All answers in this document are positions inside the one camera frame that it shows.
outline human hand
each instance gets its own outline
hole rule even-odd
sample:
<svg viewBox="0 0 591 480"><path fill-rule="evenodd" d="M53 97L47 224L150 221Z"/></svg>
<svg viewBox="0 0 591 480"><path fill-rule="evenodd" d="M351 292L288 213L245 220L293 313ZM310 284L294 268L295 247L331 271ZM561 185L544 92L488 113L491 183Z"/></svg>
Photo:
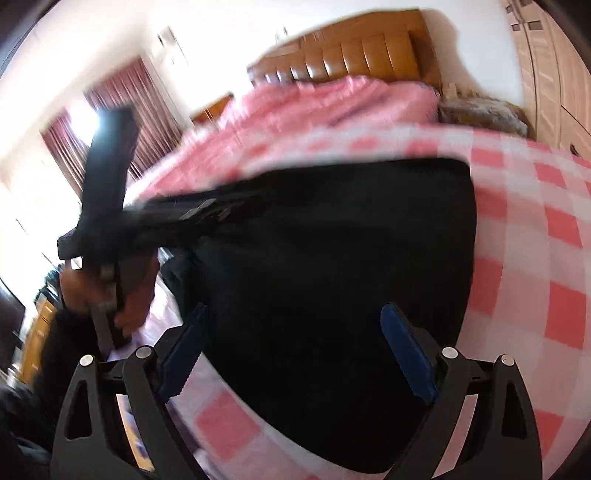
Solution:
<svg viewBox="0 0 591 480"><path fill-rule="evenodd" d="M115 315L115 326L123 331L124 336L129 337L144 324L154 299L154 285L159 270L158 258L153 256L142 280L125 297L123 310ZM93 307L115 302L112 284L102 281L92 271L73 270L69 262L60 273L60 287L65 307L79 315L88 315Z"/></svg>

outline curtain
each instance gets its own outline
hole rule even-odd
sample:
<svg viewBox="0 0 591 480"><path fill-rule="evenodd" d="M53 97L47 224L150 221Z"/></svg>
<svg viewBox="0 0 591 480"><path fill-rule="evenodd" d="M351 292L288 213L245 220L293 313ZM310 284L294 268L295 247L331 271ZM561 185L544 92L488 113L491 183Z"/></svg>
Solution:
<svg viewBox="0 0 591 480"><path fill-rule="evenodd" d="M140 131L135 158L129 168L135 179L172 151L180 141L181 128L139 58L92 87L85 97L95 110L130 104L135 106Z"/></svg>
<svg viewBox="0 0 591 480"><path fill-rule="evenodd" d="M76 194L82 198L88 146L72 130L69 113L63 111L58 115L47 130L41 133L41 136L64 177Z"/></svg>

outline checkered fabric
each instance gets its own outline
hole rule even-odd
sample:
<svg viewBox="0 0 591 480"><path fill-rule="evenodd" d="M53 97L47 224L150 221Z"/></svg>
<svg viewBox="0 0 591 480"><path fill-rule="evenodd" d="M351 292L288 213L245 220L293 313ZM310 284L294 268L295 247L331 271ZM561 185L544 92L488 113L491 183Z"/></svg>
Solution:
<svg viewBox="0 0 591 480"><path fill-rule="evenodd" d="M470 165L478 207L475 271L457 346L470 358L494 361L507 353L517 360L548 478L591 419L591 162L469 128L319 128L259 137L240 153L205 164L177 163L143 195L203 190L290 166L425 155ZM230 479L384 476L348 471L297 446L245 405L204 356L175 404ZM468 421L463 414L439 472L453 466Z"/></svg>

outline bed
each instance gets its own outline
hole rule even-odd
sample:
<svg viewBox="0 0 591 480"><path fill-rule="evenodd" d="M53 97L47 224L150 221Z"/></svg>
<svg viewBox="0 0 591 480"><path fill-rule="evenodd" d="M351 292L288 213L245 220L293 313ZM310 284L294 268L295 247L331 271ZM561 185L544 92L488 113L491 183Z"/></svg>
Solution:
<svg viewBox="0 0 591 480"><path fill-rule="evenodd" d="M256 88L229 102L219 129L186 134L177 151L130 188L128 201L333 158L463 160L476 189L478 227L457 345L470 358L515 357L549 478L591 419L591 162L510 135L436 124L441 78L419 10L327 25L265 53L248 72ZM178 321L159 283L136 343L155 342ZM174 405L214 475L384 476L349 471L299 447L242 402L204 356ZM467 401L439 473L453 467L473 406Z"/></svg>

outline wooden wardrobe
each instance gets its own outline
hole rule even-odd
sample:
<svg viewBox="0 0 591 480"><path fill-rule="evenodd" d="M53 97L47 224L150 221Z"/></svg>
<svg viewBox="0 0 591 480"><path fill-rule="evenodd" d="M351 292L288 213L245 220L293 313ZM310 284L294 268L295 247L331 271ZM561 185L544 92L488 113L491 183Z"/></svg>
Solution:
<svg viewBox="0 0 591 480"><path fill-rule="evenodd" d="M532 138L591 159L591 73L533 0L501 0L517 46Z"/></svg>

